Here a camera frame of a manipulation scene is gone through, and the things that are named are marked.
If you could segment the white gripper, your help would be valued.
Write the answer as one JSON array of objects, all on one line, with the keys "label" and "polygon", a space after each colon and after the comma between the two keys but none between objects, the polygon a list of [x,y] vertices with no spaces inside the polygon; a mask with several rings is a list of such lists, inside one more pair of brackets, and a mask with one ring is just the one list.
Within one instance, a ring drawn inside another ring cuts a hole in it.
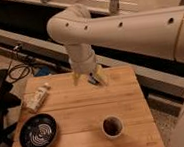
[{"label": "white gripper", "polygon": [[75,86],[79,85],[79,79],[81,77],[81,74],[90,74],[95,69],[95,79],[100,82],[102,85],[107,85],[107,77],[103,71],[103,67],[101,65],[96,65],[96,57],[95,53],[92,53],[90,57],[88,57],[86,60],[81,61],[73,61],[69,60],[70,67],[72,68],[73,72],[73,83]]}]

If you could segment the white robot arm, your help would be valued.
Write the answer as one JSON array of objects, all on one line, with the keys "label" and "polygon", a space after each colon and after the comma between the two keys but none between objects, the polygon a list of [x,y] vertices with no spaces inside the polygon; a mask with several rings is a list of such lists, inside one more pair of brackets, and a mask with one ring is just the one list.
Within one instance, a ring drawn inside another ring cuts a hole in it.
[{"label": "white robot arm", "polygon": [[[75,75],[104,78],[95,44],[184,64],[184,5],[133,14],[92,18],[80,4],[53,15],[46,24],[52,40],[64,45]],[[168,147],[184,147],[184,105]]]}]

